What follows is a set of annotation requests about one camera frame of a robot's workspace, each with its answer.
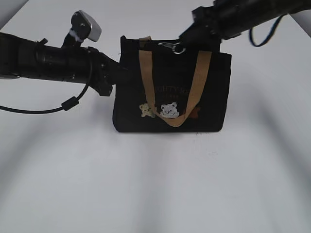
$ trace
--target metal keyring clip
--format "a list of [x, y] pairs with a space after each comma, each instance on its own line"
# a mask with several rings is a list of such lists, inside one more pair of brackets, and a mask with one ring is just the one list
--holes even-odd
[[181, 51], [176, 51], [177, 46], [180, 45], [180, 43], [171, 44], [171, 43], [158, 43], [158, 45], [162, 45], [164, 47], [172, 49], [173, 53], [175, 54], [182, 54], [186, 51], [186, 48], [183, 48]]

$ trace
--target white backdrop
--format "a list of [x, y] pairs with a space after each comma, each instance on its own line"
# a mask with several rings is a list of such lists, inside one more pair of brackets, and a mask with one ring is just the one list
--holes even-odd
[[[95, 44], [118, 60], [119, 38], [174, 39], [211, 0], [30, 0], [2, 32], [61, 46], [82, 9]], [[271, 22], [256, 28], [263, 39]], [[311, 39], [291, 17], [265, 47], [233, 54], [220, 133], [120, 134], [113, 96], [87, 92], [69, 112], [0, 113], [0, 232], [311, 232]], [[49, 109], [80, 84], [0, 81], [0, 104]]]

